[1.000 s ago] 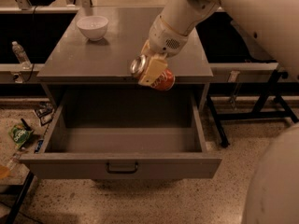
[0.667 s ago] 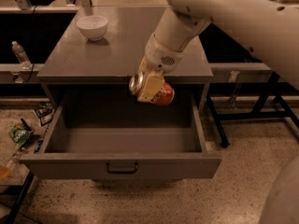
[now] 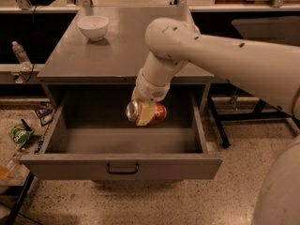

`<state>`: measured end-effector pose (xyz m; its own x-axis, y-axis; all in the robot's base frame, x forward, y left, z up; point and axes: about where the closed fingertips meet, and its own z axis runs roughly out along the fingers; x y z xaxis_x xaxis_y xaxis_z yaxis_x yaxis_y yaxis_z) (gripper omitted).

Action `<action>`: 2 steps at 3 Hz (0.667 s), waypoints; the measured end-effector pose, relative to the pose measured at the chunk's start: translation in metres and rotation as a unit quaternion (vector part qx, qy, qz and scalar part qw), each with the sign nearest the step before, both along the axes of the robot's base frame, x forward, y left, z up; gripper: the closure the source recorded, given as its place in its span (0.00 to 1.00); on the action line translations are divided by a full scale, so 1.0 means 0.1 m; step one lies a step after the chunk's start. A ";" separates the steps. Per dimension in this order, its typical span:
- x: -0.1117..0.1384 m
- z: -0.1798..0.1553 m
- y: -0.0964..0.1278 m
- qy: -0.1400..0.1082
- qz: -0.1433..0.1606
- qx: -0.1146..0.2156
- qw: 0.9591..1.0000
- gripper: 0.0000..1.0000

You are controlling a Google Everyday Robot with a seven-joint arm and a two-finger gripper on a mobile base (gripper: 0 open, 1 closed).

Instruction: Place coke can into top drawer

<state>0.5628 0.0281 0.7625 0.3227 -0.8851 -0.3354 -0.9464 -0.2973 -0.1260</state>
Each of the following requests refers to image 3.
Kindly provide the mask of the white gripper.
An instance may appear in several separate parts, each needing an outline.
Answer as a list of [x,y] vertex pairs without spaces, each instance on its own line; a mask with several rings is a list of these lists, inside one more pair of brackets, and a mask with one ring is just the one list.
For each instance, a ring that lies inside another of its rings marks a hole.
[[141,100],[138,105],[138,118],[136,121],[138,127],[146,126],[152,121],[156,112],[156,105],[151,102],[163,100],[169,89],[170,85],[168,83],[163,86],[151,84],[145,79],[143,71],[139,71],[135,88],[131,95],[132,99]]

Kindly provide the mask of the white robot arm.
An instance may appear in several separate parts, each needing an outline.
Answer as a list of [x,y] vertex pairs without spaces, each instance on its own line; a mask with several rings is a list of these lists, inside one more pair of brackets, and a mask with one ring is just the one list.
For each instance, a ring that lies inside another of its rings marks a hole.
[[[207,36],[189,22],[155,19],[149,54],[127,105],[138,126],[152,122],[173,76],[189,62],[300,118],[300,50],[294,46]],[[262,183],[251,225],[300,225],[300,137],[281,153]]]

